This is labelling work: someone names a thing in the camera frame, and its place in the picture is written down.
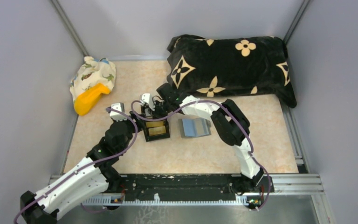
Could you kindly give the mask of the black compartment tray box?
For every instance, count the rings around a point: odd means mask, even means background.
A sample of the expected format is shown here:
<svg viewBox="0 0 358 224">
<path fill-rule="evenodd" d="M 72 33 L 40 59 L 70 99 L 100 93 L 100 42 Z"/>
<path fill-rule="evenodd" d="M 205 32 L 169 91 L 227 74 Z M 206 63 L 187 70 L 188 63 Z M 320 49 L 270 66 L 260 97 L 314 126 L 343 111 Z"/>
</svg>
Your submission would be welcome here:
<svg viewBox="0 0 358 224">
<path fill-rule="evenodd" d="M 168 120 L 153 122 L 141 120 L 141 122 L 146 142 L 170 138 Z"/>
</svg>

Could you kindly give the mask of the grey card holder wallet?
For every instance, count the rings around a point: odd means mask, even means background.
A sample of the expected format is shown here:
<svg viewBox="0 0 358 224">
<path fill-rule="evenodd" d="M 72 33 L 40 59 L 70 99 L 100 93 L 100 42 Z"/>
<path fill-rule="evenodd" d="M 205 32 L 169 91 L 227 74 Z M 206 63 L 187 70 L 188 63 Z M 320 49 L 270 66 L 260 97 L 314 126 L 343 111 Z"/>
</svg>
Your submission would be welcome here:
<svg viewBox="0 0 358 224">
<path fill-rule="evenodd" d="M 182 138 L 199 138 L 211 135 L 211 123 L 207 119 L 179 119 L 179 131 Z"/>
</svg>

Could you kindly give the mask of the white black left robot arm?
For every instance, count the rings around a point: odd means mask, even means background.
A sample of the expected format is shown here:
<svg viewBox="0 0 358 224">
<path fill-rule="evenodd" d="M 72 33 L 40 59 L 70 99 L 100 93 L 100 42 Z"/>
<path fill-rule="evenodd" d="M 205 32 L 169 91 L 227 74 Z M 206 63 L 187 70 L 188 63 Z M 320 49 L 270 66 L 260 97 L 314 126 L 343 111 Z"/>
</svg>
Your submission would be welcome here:
<svg viewBox="0 0 358 224">
<path fill-rule="evenodd" d="M 121 175 L 113 168 L 135 143 L 142 130 L 142 117 L 110 109 L 113 124 L 81 161 L 52 184 L 20 197 L 20 211 L 13 223 L 22 217 L 27 224 L 56 224 L 73 208 L 99 193 L 116 193 Z"/>
</svg>

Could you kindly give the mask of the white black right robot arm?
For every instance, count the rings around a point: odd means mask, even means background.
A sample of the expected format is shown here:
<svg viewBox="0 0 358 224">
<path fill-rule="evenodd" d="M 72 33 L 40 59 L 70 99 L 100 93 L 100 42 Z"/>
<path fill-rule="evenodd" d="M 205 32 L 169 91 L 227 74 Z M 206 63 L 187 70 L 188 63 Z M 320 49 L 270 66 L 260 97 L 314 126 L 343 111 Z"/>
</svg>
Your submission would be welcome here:
<svg viewBox="0 0 358 224">
<path fill-rule="evenodd" d="M 213 123 L 220 139 L 234 149 L 245 177 L 244 187 L 256 192 L 262 186 L 264 170 L 253 158 L 254 146 L 250 140 L 250 122 L 231 99 L 222 103 L 200 99 L 189 93 L 174 90 L 169 84 L 157 88 L 161 100 L 155 101 L 147 94 L 141 96 L 141 111 L 154 119 L 167 118 L 181 113 L 196 116 Z"/>
</svg>

